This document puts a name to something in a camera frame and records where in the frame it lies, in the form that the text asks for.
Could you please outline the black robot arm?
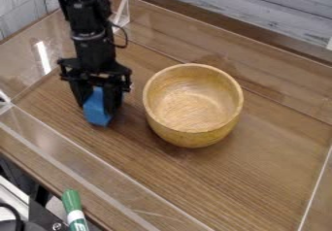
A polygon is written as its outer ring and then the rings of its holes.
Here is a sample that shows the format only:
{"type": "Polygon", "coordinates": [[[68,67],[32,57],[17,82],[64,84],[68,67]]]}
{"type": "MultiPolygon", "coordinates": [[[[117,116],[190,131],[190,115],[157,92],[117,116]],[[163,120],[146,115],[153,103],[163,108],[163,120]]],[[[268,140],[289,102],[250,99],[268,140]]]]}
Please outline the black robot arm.
{"type": "Polygon", "coordinates": [[[70,26],[70,39],[75,56],[60,58],[58,64],[63,81],[70,84],[79,107],[102,90],[102,109],[114,115],[122,105],[123,93],[131,91],[133,70],[117,61],[115,49],[125,49],[129,42],[114,41],[114,24],[110,0],[59,0],[64,20],[70,26]]]}

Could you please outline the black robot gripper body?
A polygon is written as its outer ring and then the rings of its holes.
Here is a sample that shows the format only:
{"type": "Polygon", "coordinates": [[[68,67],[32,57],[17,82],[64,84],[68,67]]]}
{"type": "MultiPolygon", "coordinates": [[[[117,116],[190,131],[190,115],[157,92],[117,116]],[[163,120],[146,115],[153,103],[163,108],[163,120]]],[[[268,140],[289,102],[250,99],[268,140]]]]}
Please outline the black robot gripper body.
{"type": "Polygon", "coordinates": [[[131,74],[129,67],[117,61],[115,49],[123,49],[127,44],[118,45],[110,32],[71,33],[75,56],[60,58],[63,81],[86,81],[92,87],[107,84],[119,85],[123,92],[130,91],[131,74]]]}

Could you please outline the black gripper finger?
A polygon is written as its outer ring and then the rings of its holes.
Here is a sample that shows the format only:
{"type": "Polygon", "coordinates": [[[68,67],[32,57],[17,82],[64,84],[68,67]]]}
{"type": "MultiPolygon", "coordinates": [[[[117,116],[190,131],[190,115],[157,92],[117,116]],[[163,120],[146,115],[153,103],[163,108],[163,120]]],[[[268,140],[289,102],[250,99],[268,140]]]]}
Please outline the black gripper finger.
{"type": "Polygon", "coordinates": [[[94,87],[86,81],[72,81],[70,88],[79,106],[83,106],[86,100],[94,92],[94,87]]]}
{"type": "Polygon", "coordinates": [[[122,105],[123,91],[119,85],[107,84],[103,87],[103,107],[113,116],[122,105]]]}

